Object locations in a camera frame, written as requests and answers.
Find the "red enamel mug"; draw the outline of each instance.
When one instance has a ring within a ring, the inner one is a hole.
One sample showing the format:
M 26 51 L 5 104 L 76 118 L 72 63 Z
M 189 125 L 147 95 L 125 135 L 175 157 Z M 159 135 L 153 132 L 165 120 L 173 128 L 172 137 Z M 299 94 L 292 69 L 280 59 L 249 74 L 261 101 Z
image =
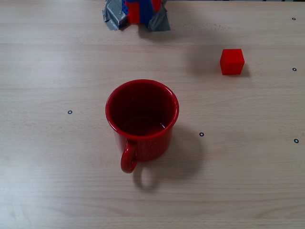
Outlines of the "red enamel mug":
M 154 80 L 133 80 L 116 88 L 106 103 L 106 118 L 123 154 L 121 168 L 131 173 L 137 162 L 161 156 L 179 114 L 175 94 Z

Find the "red block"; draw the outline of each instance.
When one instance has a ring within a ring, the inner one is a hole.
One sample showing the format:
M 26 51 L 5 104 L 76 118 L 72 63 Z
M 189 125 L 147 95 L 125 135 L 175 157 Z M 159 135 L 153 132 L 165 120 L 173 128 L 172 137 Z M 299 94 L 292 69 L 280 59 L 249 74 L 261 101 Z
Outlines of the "red block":
M 224 49 L 220 59 L 223 75 L 240 75 L 244 66 L 244 56 L 241 49 Z
M 140 23 L 140 5 L 139 2 L 125 2 L 126 6 L 128 6 L 128 22 L 130 24 L 138 24 Z

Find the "gray duct tape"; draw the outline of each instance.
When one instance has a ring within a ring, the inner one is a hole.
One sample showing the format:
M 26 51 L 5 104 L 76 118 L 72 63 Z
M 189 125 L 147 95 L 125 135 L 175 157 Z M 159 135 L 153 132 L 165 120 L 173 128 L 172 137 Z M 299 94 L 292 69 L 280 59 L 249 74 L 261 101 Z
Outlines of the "gray duct tape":
M 127 15 L 122 11 L 122 0 L 106 0 L 103 10 L 104 22 L 110 30 L 119 30 L 127 23 Z

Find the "wood grain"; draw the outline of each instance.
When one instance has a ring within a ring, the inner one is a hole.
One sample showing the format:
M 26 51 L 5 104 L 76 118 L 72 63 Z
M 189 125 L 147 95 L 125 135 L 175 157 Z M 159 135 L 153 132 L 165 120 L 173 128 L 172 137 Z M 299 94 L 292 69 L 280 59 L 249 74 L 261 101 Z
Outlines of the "wood grain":
M 305 228 L 305 5 L 169 2 L 154 33 L 109 31 L 103 7 L 0 1 L 0 228 Z M 241 76 L 221 75 L 224 48 Z M 104 107 L 139 78 L 181 110 L 168 152 L 128 175 Z

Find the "red cube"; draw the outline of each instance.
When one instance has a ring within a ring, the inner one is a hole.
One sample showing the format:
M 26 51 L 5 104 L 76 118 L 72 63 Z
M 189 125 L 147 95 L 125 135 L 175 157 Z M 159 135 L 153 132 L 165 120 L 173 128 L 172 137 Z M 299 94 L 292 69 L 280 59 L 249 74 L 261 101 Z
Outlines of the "red cube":
M 244 66 L 244 56 L 241 49 L 224 49 L 220 59 L 223 75 L 240 75 Z

